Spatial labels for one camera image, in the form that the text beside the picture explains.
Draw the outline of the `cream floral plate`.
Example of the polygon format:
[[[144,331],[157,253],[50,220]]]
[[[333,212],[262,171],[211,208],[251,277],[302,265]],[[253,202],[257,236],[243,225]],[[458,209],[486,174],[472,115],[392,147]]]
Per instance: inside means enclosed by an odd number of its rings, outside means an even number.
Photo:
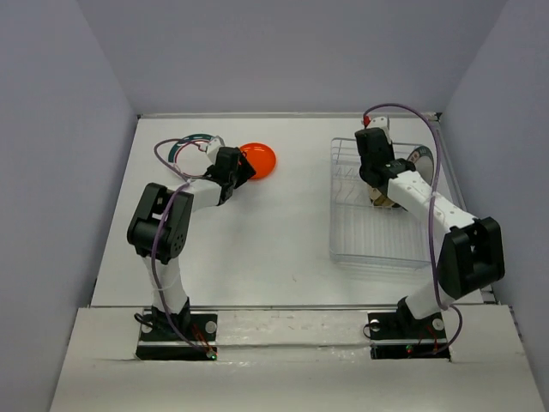
[[[374,207],[384,207],[387,197],[377,188],[368,187],[368,195]]]

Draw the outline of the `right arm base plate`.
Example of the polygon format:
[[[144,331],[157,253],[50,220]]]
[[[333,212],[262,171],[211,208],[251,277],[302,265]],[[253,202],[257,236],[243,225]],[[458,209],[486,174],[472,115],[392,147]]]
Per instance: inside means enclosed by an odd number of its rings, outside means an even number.
[[[395,312],[369,312],[363,335],[371,344],[371,358],[381,360],[450,359],[441,313],[405,328]]]

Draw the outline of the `yellow brown patterned plate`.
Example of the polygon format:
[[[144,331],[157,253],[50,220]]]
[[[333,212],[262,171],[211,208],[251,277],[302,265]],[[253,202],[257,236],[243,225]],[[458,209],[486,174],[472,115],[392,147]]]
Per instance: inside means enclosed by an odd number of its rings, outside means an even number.
[[[390,208],[390,209],[400,209],[401,205],[392,201],[390,198],[387,197],[386,203],[384,207],[381,208]]]

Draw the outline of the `white plate teal lettered rim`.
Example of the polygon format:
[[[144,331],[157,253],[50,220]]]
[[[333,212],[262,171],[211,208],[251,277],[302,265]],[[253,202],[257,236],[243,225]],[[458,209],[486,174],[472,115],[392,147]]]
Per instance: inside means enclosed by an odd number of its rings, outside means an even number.
[[[411,152],[407,160],[414,164],[422,179],[431,185],[435,172],[435,160],[431,150],[420,145]]]

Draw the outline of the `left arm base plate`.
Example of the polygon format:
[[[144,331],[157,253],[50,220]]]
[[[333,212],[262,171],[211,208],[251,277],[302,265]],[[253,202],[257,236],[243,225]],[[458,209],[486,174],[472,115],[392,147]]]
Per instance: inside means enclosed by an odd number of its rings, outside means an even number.
[[[150,311],[135,313],[140,325],[136,358],[141,361],[216,361],[218,314],[193,312],[182,339],[166,319],[154,320]]]

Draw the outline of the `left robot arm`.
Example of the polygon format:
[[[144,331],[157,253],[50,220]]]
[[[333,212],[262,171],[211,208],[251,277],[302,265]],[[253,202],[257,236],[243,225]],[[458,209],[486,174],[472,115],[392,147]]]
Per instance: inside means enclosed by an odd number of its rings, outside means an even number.
[[[172,339],[190,328],[190,298],[181,280],[179,255],[198,210],[224,204],[241,185],[256,175],[247,155],[238,147],[218,148],[214,162],[199,178],[179,187],[149,183],[145,186],[127,230],[148,271],[153,288],[152,325]]]

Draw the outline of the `orange plate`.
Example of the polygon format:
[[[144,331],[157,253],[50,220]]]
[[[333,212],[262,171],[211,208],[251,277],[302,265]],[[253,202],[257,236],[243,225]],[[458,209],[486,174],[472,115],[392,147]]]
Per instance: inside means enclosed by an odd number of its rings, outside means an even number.
[[[240,150],[255,170],[252,180],[265,179],[275,170],[277,158],[274,150],[268,145],[249,142],[242,145]]]

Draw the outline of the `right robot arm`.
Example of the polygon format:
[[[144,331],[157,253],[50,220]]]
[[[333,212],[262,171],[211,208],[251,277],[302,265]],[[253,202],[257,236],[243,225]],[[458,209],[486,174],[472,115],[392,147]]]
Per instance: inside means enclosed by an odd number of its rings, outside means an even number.
[[[440,166],[427,147],[397,158],[385,126],[359,130],[355,139],[362,180],[428,229],[432,279],[401,299],[395,312],[396,329],[403,336],[415,336],[430,316],[504,277],[501,227],[493,218],[471,215],[437,192]]]

